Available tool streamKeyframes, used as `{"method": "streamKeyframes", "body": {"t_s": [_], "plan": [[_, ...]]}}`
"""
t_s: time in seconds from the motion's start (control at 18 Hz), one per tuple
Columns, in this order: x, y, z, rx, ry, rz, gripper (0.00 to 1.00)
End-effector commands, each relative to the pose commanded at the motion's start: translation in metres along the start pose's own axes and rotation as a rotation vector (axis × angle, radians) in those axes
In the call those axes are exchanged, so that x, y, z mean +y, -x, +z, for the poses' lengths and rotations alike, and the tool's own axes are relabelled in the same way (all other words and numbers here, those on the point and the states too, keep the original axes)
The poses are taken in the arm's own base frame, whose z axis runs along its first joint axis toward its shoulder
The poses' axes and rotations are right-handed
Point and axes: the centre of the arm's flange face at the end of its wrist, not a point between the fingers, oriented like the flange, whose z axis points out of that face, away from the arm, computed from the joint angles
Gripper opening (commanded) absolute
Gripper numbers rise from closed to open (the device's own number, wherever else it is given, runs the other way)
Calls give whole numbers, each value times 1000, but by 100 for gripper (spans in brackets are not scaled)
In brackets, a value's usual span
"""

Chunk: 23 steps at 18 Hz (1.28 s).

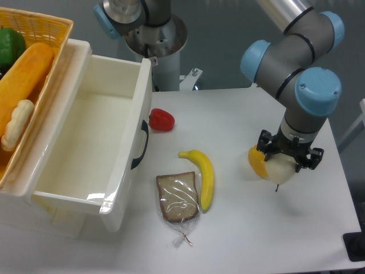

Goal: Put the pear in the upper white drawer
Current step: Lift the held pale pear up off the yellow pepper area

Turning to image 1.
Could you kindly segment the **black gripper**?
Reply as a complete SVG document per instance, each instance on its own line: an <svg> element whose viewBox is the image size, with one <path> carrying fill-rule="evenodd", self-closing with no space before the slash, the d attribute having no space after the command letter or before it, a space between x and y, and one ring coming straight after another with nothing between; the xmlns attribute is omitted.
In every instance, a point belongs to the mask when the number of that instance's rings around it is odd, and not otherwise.
<svg viewBox="0 0 365 274"><path fill-rule="evenodd" d="M269 131L262 130L256 150L264 155L265 162L278 153L293 157L297 163L295 172L298 173L301 169L314 170L322 161L324 149L311 148L311 145L312 142L300 143L298 137L289 140L283 134L272 135Z"/></svg>

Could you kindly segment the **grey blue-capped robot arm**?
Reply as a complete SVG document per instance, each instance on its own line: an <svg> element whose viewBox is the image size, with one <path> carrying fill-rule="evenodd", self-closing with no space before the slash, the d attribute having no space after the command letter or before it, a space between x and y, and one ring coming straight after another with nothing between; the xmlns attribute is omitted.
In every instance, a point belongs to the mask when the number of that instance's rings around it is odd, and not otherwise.
<svg viewBox="0 0 365 274"><path fill-rule="evenodd" d="M286 111L275 135L261 132L257 150L268 162L282 154L294 159L297 170L313 170L323 150L312 143L342 92L337 75L314 62L341 43L344 24L337 14L316 12L308 1L259 1L259 6L284 38L275 45L254 42L244 52L240 69ZM179 89L187 30L169 1L102 1L94 14L110 38L123 37L137 60L151 61L155 90Z"/></svg>

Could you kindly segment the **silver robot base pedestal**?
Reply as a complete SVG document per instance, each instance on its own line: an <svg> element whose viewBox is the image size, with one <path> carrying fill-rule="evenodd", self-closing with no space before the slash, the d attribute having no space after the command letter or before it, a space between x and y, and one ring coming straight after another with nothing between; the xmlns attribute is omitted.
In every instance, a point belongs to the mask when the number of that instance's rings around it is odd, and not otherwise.
<svg viewBox="0 0 365 274"><path fill-rule="evenodd" d="M151 61L153 91L198 90L202 70L195 67L186 75L180 74L180 53L187 38L185 23L174 14L163 26L142 25L125 35L135 59Z"/></svg>

